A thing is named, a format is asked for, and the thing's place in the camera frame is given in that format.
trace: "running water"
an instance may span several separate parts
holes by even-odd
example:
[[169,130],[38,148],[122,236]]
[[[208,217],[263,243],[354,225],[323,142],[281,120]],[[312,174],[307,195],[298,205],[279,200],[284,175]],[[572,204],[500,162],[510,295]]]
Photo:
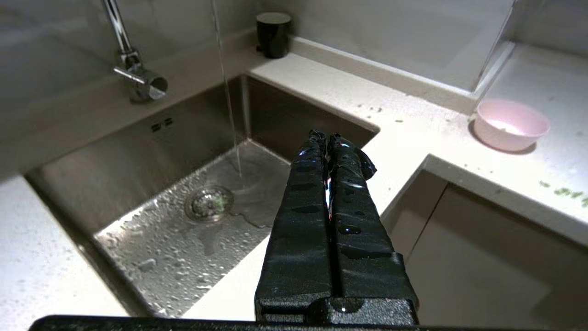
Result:
[[233,119],[233,107],[230,102],[229,82],[226,79],[225,66],[223,64],[224,57],[222,53],[221,28],[219,26],[218,11],[216,10],[215,0],[211,0],[211,7],[212,21],[215,25],[216,43],[219,50],[220,70],[222,71],[222,78],[225,82],[226,105],[229,107],[229,121],[230,126],[233,129],[233,145],[235,146],[235,153],[237,155],[237,168],[239,169],[239,177],[243,178],[243,172],[241,172],[241,158],[239,157],[239,146],[237,145],[237,131],[235,130],[235,120]]

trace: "black cup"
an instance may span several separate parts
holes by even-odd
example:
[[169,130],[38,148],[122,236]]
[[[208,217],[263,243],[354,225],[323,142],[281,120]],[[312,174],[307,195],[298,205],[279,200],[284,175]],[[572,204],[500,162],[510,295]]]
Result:
[[257,16],[259,48],[266,58],[278,59],[288,54],[290,15],[265,12]]

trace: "sink basin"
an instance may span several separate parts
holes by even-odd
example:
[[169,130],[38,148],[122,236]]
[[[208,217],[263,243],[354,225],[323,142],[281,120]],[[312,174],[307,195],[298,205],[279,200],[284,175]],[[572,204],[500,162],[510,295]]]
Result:
[[26,175],[131,315],[181,316],[270,233],[310,129],[377,131],[251,77],[229,89],[234,131],[218,86]]

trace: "chrome faucet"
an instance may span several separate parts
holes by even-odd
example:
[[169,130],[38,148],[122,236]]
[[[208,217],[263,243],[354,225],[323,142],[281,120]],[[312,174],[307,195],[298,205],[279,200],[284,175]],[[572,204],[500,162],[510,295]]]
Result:
[[126,35],[121,13],[116,0],[102,0],[106,16],[118,42],[114,72],[125,77],[132,102],[150,102],[162,98],[168,90],[168,81],[160,75],[145,69],[139,51],[134,49]]

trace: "sink drain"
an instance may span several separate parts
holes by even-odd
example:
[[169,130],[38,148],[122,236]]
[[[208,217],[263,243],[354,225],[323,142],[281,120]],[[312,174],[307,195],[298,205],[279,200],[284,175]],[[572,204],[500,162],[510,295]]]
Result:
[[192,193],[184,203],[190,219],[198,222],[216,222],[230,214],[233,193],[222,186],[204,186]]

